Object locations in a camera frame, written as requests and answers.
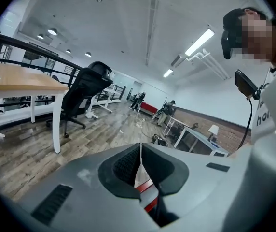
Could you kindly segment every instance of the white table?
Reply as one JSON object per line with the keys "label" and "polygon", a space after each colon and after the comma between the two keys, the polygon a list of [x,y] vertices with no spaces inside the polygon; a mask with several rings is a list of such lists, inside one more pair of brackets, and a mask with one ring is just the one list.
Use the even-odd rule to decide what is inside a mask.
{"label": "white table", "polygon": [[210,154],[210,156],[214,156],[215,153],[219,153],[221,155],[223,155],[224,157],[227,157],[229,152],[225,149],[223,149],[222,147],[220,147],[218,144],[216,144],[215,142],[210,142],[207,140],[207,137],[205,137],[204,135],[202,135],[201,133],[194,131],[188,127],[184,127],[180,137],[178,138],[178,140],[176,141],[175,145],[173,146],[174,148],[177,147],[177,145],[179,144],[179,142],[181,141],[182,137],[184,136],[185,132],[188,131],[191,135],[193,135],[196,140],[193,143],[192,147],[190,148],[189,152],[192,152],[192,150],[194,149],[195,145],[197,144],[198,140],[200,140],[201,142],[203,142],[206,146],[208,146],[212,152]]}
{"label": "white table", "polygon": [[[109,88],[106,88],[106,89],[104,89],[103,91],[109,93],[108,99],[107,99],[107,101],[106,101],[106,103],[105,103],[105,106],[99,105],[99,104],[98,104],[98,105],[99,105],[100,107],[102,107],[102,108],[105,108],[105,109],[108,110],[110,113],[112,113],[112,110],[110,110],[110,109],[107,108],[107,106],[108,106],[108,104],[109,104],[109,101],[110,101],[110,99],[111,99],[111,96],[112,96],[112,94],[118,94],[118,95],[121,95],[121,94],[120,94],[119,92],[117,92],[117,91],[115,91],[115,90],[113,90],[113,89],[109,89]],[[90,104],[88,110],[87,110],[86,113],[85,113],[85,116],[86,116],[87,118],[92,118],[92,117],[94,117],[94,119],[98,119],[98,116],[96,116],[95,114],[93,114],[93,113],[91,112],[92,107],[93,107],[93,104],[94,104],[95,96],[93,96],[93,97],[91,98],[91,104]]]}
{"label": "white table", "polygon": [[168,124],[166,125],[165,130],[164,130],[164,134],[165,134],[166,129],[169,128],[169,130],[166,132],[165,137],[169,134],[170,129],[171,129],[171,127],[174,125],[175,122],[177,122],[177,123],[179,123],[179,124],[182,124],[182,125],[184,125],[184,126],[186,126],[186,127],[190,127],[190,126],[188,126],[187,124],[183,123],[182,121],[179,121],[179,120],[177,120],[177,119],[175,119],[175,118],[173,118],[173,117],[170,117],[170,120],[169,120],[169,122],[168,122]]}
{"label": "white table", "polygon": [[35,69],[0,63],[0,98],[31,96],[30,118],[35,122],[37,95],[55,95],[52,117],[53,145],[60,152],[60,115],[63,96],[68,87]]}

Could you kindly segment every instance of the black cable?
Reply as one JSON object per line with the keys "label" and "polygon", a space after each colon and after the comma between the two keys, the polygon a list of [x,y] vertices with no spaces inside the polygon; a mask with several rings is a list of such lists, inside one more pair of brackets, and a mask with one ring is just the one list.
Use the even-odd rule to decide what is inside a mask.
{"label": "black cable", "polygon": [[148,137],[148,138],[151,138],[151,137],[147,136],[147,135],[143,132],[142,128],[140,128],[140,129],[141,129],[141,132],[142,132],[143,135],[145,135],[145,136]]}
{"label": "black cable", "polygon": [[250,121],[252,120],[252,114],[253,114],[253,106],[252,106],[252,102],[250,100],[248,100],[249,103],[250,103],[250,116],[249,116],[249,120],[248,120],[248,126],[246,127],[246,130],[245,130],[245,133],[244,133],[244,136],[243,136],[243,139],[238,147],[238,149],[242,146],[242,144],[244,143],[244,140],[246,138],[246,135],[248,134],[248,128],[249,128],[249,125],[250,125]]}

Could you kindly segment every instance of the vr headset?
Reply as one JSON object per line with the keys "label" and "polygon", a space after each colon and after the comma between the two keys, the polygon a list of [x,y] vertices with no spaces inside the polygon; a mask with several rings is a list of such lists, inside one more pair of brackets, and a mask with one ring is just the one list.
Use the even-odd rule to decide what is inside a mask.
{"label": "vr headset", "polygon": [[225,59],[230,59],[234,48],[242,48],[242,27],[236,25],[234,30],[224,30],[221,35],[221,47]]}

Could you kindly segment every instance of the black office chair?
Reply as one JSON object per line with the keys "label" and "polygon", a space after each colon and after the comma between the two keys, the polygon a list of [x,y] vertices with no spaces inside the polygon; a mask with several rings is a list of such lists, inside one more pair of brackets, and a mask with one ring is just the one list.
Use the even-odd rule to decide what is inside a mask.
{"label": "black office chair", "polygon": [[[85,125],[75,119],[74,116],[84,113],[89,105],[91,98],[109,87],[113,81],[109,79],[109,73],[112,70],[102,62],[94,62],[88,66],[88,68],[83,68],[79,71],[75,82],[65,94],[62,102],[62,113],[61,120],[65,120],[64,137],[68,138],[69,135],[66,133],[67,121],[71,121],[78,125],[82,125],[85,129]],[[84,99],[87,99],[85,108],[82,111],[79,106]],[[46,126],[50,127],[52,119],[46,121]]]}

